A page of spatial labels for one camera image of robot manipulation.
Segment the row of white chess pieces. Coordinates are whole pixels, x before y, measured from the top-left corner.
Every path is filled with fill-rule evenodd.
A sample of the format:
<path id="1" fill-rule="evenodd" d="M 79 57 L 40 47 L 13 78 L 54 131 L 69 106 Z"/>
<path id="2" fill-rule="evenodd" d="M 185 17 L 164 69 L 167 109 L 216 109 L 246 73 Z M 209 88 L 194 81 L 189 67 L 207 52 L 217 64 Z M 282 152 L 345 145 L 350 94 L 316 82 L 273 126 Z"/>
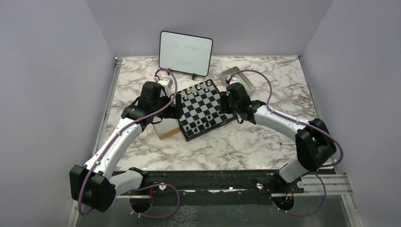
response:
<path id="1" fill-rule="evenodd" d="M 179 91 L 184 101 L 218 100 L 220 93 L 211 79 Z"/>

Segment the gold metal tin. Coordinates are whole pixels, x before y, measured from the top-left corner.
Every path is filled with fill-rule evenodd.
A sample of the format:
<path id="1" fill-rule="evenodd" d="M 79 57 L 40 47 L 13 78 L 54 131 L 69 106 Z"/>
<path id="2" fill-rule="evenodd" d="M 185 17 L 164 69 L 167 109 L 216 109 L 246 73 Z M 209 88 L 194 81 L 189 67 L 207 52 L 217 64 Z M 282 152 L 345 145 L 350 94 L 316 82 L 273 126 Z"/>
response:
<path id="1" fill-rule="evenodd" d="M 180 132 L 180 126 L 175 119 L 165 119 L 159 123 L 152 124 L 156 135 L 160 140 L 173 136 Z"/>

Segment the small whiteboard on stand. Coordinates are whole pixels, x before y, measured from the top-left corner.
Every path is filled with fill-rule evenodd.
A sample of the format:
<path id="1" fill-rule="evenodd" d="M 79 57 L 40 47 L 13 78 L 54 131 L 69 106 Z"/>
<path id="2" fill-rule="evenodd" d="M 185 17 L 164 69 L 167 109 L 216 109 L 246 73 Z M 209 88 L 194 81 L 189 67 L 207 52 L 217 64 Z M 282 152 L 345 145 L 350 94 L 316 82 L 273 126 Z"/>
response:
<path id="1" fill-rule="evenodd" d="M 209 74 L 212 49 L 211 38 L 161 31 L 158 66 L 206 77 Z"/>

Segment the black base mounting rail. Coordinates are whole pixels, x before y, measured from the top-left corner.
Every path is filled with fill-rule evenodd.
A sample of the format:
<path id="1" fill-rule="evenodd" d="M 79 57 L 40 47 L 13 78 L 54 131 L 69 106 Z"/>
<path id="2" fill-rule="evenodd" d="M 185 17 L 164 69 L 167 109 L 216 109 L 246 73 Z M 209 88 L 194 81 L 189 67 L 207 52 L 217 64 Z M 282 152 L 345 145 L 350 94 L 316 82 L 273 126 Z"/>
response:
<path id="1" fill-rule="evenodd" d="M 295 196 L 314 189 L 323 193 L 321 181 L 312 174 L 281 183 L 276 170 L 128 171 L 139 174 L 134 180 L 139 185 L 120 189 L 117 195 L 140 205 L 292 205 Z"/>

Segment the silver pink metal tin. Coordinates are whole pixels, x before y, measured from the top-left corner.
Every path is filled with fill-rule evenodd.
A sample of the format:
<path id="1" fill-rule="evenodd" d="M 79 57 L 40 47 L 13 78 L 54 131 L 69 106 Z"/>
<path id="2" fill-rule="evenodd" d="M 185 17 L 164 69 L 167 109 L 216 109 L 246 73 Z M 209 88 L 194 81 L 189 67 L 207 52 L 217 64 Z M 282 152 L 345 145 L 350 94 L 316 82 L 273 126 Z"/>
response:
<path id="1" fill-rule="evenodd" d="M 231 77 L 238 77 L 241 80 L 241 84 L 244 86 L 247 94 L 249 96 L 254 94 L 255 86 L 253 83 L 245 76 L 243 72 L 240 72 L 240 69 L 235 66 L 231 67 L 219 74 L 219 78 L 222 83 L 227 87 L 227 80 Z"/>

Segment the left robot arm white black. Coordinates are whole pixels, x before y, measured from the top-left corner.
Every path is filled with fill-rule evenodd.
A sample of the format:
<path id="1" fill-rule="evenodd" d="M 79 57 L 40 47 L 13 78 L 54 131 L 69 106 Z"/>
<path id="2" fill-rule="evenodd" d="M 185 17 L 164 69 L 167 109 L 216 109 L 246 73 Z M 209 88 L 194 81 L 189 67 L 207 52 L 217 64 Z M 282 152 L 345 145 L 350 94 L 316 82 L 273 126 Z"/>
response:
<path id="1" fill-rule="evenodd" d="M 113 177 L 113 170 L 130 144 L 153 123 L 154 117 L 180 119 L 182 114 L 180 92 L 169 95 L 162 84 L 145 82 L 140 96 L 124 108 L 106 143 L 84 165 L 71 168 L 70 191 L 72 199 L 78 203 L 78 213 L 82 216 L 89 213 L 83 211 L 83 205 L 105 212 L 117 195 L 129 190 L 145 193 L 149 182 L 142 174 L 129 170 L 121 177 Z"/>

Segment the black white chessboard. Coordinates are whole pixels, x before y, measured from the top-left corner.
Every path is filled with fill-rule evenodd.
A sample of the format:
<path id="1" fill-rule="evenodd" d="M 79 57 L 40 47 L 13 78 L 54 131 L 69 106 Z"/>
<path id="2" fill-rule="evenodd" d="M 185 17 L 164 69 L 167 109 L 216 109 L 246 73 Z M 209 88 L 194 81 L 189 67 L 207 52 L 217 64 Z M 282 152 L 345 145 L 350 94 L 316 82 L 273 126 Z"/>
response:
<path id="1" fill-rule="evenodd" d="M 182 107 L 183 107 L 183 115 L 178 120 L 180 129 L 184 135 L 186 141 L 191 141 L 203 134 L 208 133 L 214 128 L 221 127 L 229 122 L 235 120 L 235 117 L 232 114 L 222 113 L 220 110 L 220 99 L 218 100 L 201 100 L 201 101 L 184 101 L 182 99 Z M 216 121 L 215 125 L 211 125 L 210 121 L 207 119 L 209 123 L 209 128 L 205 128 L 205 123 L 198 126 L 196 128 L 191 128 L 190 123 L 195 122 L 197 124 L 198 120 L 206 117 L 208 115 L 212 115 L 213 119 Z M 189 126 L 190 129 L 185 131 L 185 126 Z"/>

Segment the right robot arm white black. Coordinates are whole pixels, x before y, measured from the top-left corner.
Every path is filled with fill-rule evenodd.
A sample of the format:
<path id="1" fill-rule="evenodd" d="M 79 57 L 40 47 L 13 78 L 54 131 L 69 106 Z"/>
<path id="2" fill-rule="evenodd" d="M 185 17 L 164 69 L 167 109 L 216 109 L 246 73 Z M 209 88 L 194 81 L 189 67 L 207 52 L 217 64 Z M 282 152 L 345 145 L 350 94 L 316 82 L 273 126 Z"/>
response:
<path id="1" fill-rule="evenodd" d="M 266 126 L 295 142 L 296 158 L 274 175 L 273 187 L 278 192 L 285 192 L 306 173 L 317 171 L 337 151 L 323 120 L 298 120 L 265 102 L 252 101 L 239 82 L 228 85 L 227 90 L 221 93 L 221 112 L 240 117 L 240 123 L 248 121 Z"/>

